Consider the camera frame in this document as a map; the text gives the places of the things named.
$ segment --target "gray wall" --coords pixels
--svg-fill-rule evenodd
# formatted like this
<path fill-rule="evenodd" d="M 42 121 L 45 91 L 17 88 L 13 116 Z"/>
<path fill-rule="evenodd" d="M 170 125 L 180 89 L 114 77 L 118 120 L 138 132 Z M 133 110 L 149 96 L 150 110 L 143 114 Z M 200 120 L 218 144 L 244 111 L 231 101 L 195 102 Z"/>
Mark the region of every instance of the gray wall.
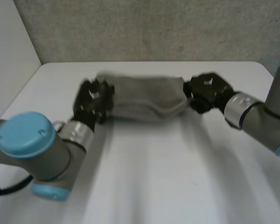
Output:
<path fill-rule="evenodd" d="M 280 0 L 14 0 L 42 63 L 280 58 Z"/>

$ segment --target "black cable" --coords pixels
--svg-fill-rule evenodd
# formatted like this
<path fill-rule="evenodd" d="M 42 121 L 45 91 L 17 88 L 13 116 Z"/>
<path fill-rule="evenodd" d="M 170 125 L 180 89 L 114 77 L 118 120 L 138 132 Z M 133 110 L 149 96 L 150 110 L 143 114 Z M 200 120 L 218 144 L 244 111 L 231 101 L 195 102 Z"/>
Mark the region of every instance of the black cable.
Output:
<path fill-rule="evenodd" d="M 9 195 L 16 191 L 19 191 L 26 187 L 31 181 L 33 180 L 33 176 L 29 175 L 26 179 L 22 180 L 21 182 L 6 188 L 6 189 L 0 189 L 0 196 L 1 195 Z"/>

